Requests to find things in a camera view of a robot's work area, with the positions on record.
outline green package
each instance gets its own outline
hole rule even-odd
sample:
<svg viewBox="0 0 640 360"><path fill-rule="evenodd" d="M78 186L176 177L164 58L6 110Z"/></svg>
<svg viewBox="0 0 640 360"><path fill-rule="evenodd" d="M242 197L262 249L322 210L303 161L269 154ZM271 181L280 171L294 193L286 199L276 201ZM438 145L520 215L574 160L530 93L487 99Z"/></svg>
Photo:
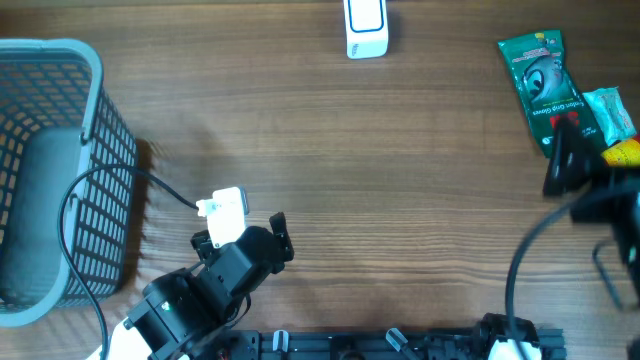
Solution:
<svg viewBox="0 0 640 360"><path fill-rule="evenodd" d="M529 121L531 134L551 156L553 128L565 117L576 124L596 149L607 144L593 113L564 67L559 30L541 31L498 42Z"/></svg>

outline wooden table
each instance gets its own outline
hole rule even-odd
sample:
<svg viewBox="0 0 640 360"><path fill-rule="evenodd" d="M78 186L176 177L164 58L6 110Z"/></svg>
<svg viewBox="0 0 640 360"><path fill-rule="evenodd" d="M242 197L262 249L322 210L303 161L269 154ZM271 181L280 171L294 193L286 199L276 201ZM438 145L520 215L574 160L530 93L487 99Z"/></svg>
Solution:
<svg viewBox="0 0 640 360"><path fill-rule="evenodd" d="M563 30L581 89L620 86L640 118L638 2L388 4L379 59L345 55L340 2L11 10L3 37L82 39L141 142L143 165L189 199L245 186L248 222L284 211L296 259L254 294L241 328L272 331L471 326L503 312L523 233L543 200L533 144L496 41ZM192 264L203 219L137 187L112 328L144 286ZM565 329L570 358L621 359L640 335L590 262L605 226L568 220L532 247L516 309ZM625 273L607 257L620 286ZM0 330L0 359L81 359L99 345L90 308Z"/></svg>

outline white box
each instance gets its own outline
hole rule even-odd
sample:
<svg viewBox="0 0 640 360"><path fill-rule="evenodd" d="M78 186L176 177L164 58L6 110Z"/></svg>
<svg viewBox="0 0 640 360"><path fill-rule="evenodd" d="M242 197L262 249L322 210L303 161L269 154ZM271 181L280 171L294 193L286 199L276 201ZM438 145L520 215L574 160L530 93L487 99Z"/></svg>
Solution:
<svg viewBox="0 0 640 360"><path fill-rule="evenodd" d="M244 216L249 213L243 190L232 187L216 190L211 199L196 201L198 216L207 218L207 229L213 247L218 249L235 242L247 225Z"/></svg>
<svg viewBox="0 0 640 360"><path fill-rule="evenodd" d="M343 0L347 28L347 56L365 59L382 56L389 46L385 0Z"/></svg>

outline black cable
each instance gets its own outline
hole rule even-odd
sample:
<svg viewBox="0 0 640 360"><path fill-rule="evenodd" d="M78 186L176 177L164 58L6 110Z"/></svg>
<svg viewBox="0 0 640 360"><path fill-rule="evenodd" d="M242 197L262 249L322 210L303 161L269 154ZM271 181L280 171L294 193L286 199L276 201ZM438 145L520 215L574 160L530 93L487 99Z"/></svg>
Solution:
<svg viewBox="0 0 640 360"><path fill-rule="evenodd" d="M100 323L100 331L102 333L102 351L100 352L100 360L106 360L107 354L109 353L109 330L107 329L107 323L105 321L104 314L102 313L102 309L98 304L98 301L96 300L93 293L91 293L91 290L89 289L89 286L87 286L87 283L82 279L82 276L78 271L78 268L76 268L76 266L73 263L73 259L71 258L71 254L69 254L69 250L67 250L66 242L64 240L64 208L67 205L67 201L69 200L69 197L73 192L73 189L82 180L84 180L89 175L94 174L98 171L103 171L108 169L123 169L134 175L142 175L147 179L153 181L157 185L159 185L161 188L165 189L169 194L173 195L181 203L187 205L192 209L198 210L198 206L196 206L194 203L180 196L180 194L178 194L175 190L169 187L169 185L164 183L162 180L158 179L157 177L148 173L147 171L144 171L142 169L139 169L131 165L109 164L109 165L96 166L78 175L78 177L71 182L71 185L69 185L69 187L67 188L67 191L65 191L64 196L62 197L62 203L60 203L60 209L58 210L58 244L60 245L60 249L62 250L62 255L64 256L64 259L67 261L67 264L69 265L69 269L71 269L71 273L73 273L73 276L76 278L76 280L78 280L78 283L80 283L80 287L85 292L85 294L87 294L87 297L89 297L89 301L91 302L91 305L93 305L93 308L96 311L96 315L98 316L98 322Z"/></svg>
<svg viewBox="0 0 640 360"><path fill-rule="evenodd" d="M622 300L620 300L620 295L618 294L618 290L616 289L616 286L613 284L613 281L611 281L611 277L609 276L607 269L605 269L604 264L602 264L602 261L600 261L600 257L598 256L600 254L600 250L602 250L603 247L609 246L609 245L615 245L615 243L616 242L613 240L605 240L605 241L599 242L593 248L593 252L591 253L591 259L593 260L593 263L596 265L596 269L598 269L598 272L600 273L600 278L602 279L605 286L607 287L607 291L609 292L609 296L611 297L613 304L616 306L616 308L619 311L624 311L624 305L622 305Z"/></svg>
<svg viewBox="0 0 640 360"><path fill-rule="evenodd" d="M224 327L226 329L231 329L232 327L238 325L240 320L242 320L242 318L245 315L247 315L247 313L249 312L249 309L251 309L251 295L247 294L247 296L244 297L244 300L245 300L245 303L246 303L246 306L244 308L244 312L242 313L242 315L240 315L240 318L236 319L236 317L238 316L238 314L236 314L236 316L234 316L233 319L231 319L226 325L224 325Z"/></svg>
<svg viewBox="0 0 640 360"><path fill-rule="evenodd" d="M200 265L204 264L204 260L200 260L197 263L191 265L190 268L187 269L187 272L193 272L195 269L199 268Z"/></svg>
<svg viewBox="0 0 640 360"><path fill-rule="evenodd" d="M516 328L516 316L513 306L513 300L515 296L515 285L516 285L516 276L518 273L518 267L524 258L525 253L533 243L533 241L549 226L555 224L558 220L560 220L564 215L569 212L569 210L574 208L581 208L584 206L589 206L591 204L608 200L617 196L626 195L629 193L638 193L640 191L640 182L638 181L628 181L626 183L616 185L612 188L604 188L593 190L592 192L581 196L577 200L570 201L561 207L557 208L553 212L549 213L545 216L536 226L534 226L522 239L520 245L516 249L515 254L513 255L513 259L511 260L511 266L509 267L509 273L507 275L507 286L505 289L505 297L504 303L507 313L507 320L509 322L509 330L511 332L511 337L514 339L516 343L516 347L518 348L518 353L522 357L523 360L528 360L526 353L524 352L524 348L522 347L522 343L520 343L519 336L517 336L517 328Z"/></svg>

